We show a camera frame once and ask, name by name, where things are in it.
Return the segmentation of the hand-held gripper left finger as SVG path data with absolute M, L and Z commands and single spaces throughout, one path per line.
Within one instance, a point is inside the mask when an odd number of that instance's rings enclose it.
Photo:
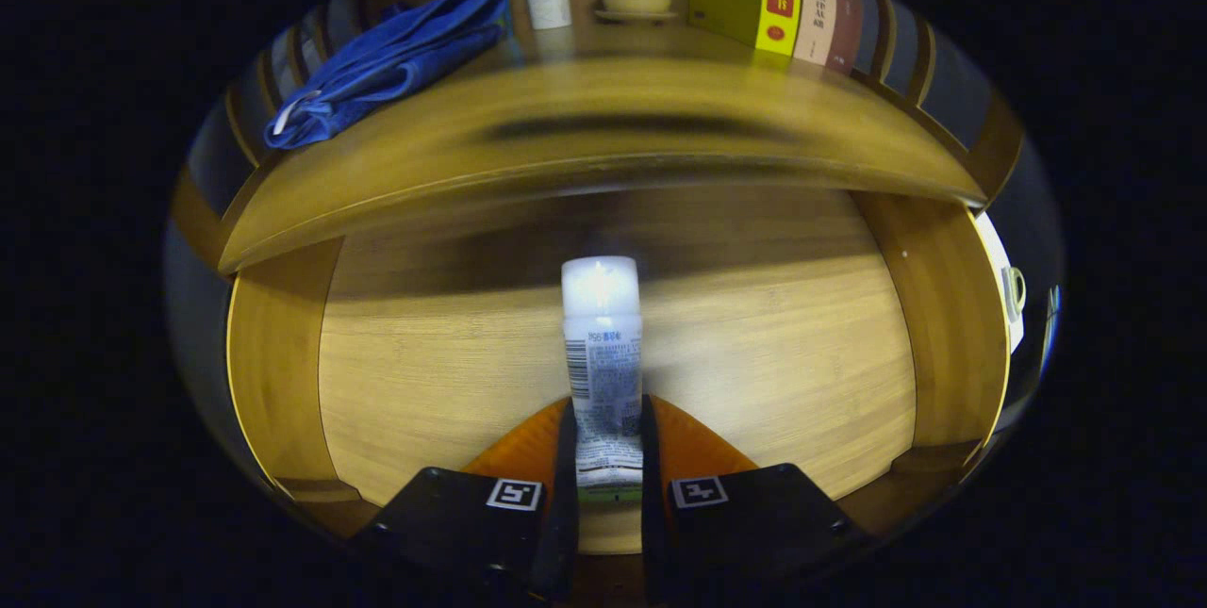
M 579 539 L 578 427 L 559 399 L 470 464 L 425 467 L 351 538 L 385 604 L 555 604 Z

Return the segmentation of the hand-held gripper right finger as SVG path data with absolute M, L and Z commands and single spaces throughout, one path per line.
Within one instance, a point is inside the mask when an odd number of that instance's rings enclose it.
M 871 549 L 801 468 L 756 466 L 674 403 L 643 397 L 641 442 L 652 604 L 791 604 Z

